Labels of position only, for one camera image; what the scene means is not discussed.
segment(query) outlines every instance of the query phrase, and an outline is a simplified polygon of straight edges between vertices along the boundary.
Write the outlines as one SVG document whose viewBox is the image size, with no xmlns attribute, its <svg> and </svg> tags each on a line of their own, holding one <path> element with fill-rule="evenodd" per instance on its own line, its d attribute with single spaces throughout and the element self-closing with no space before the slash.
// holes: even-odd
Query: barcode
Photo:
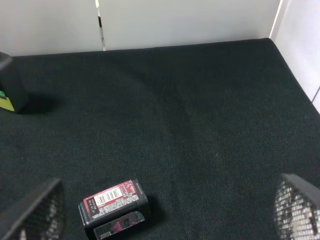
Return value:
<svg viewBox="0 0 320 240">
<path fill-rule="evenodd" d="M 120 187 L 115 187 L 109 191 L 105 191 L 104 193 L 101 193 L 94 197 L 94 200 L 96 202 L 97 206 L 100 206 L 102 204 L 105 204 L 107 202 L 112 201 L 113 199 L 122 197 L 122 192 L 120 190 Z"/>
</svg>

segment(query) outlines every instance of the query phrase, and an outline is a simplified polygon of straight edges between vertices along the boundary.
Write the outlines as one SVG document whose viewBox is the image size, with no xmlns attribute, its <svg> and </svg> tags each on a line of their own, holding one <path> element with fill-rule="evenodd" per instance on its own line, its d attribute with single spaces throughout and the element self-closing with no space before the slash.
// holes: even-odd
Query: white wall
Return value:
<svg viewBox="0 0 320 240">
<path fill-rule="evenodd" d="M 0 34 L 12 56 L 102 50 L 94 0 L 0 0 Z"/>
<path fill-rule="evenodd" d="M 312 101 L 320 87 L 320 1 L 283 0 L 280 12 L 271 39 Z"/>
<path fill-rule="evenodd" d="M 280 0 L 99 0 L 107 50 L 268 38 Z"/>
</svg>

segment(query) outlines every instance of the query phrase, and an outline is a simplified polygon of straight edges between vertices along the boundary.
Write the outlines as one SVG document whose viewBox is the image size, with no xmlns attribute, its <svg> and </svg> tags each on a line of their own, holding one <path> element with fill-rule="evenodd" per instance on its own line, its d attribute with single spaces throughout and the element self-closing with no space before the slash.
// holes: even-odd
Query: yellow label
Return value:
<svg viewBox="0 0 320 240">
<path fill-rule="evenodd" d="M 15 111 L 14 107 L 11 104 L 10 99 L 7 97 L 6 97 L 6 99 L 3 99 L 0 97 L 0 108 L 7 109 L 12 112 Z"/>
</svg>

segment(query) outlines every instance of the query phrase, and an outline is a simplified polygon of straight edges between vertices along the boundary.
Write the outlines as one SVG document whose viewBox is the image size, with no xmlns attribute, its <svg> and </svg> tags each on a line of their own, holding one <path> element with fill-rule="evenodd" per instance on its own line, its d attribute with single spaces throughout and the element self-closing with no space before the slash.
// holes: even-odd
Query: black box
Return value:
<svg viewBox="0 0 320 240">
<path fill-rule="evenodd" d="M 138 180 L 129 180 L 86 197 L 79 205 L 85 233 L 102 240 L 149 217 L 148 199 Z"/>
<path fill-rule="evenodd" d="M 0 52 L 0 108 L 18 113 L 29 102 L 12 57 Z"/>
</svg>

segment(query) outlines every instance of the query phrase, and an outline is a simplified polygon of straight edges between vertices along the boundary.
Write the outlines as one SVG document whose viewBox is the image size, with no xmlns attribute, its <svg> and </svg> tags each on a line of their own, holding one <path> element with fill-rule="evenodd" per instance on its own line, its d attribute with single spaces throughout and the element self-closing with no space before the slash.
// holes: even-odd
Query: red label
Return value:
<svg viewBox="0 0 320 240">
<path fill-rule="evenodd" d="M 83 202 L 88 215 L 95 219 L 138 200 L 136 187 L 129 180 L 89 196 Z"/>
</svg>

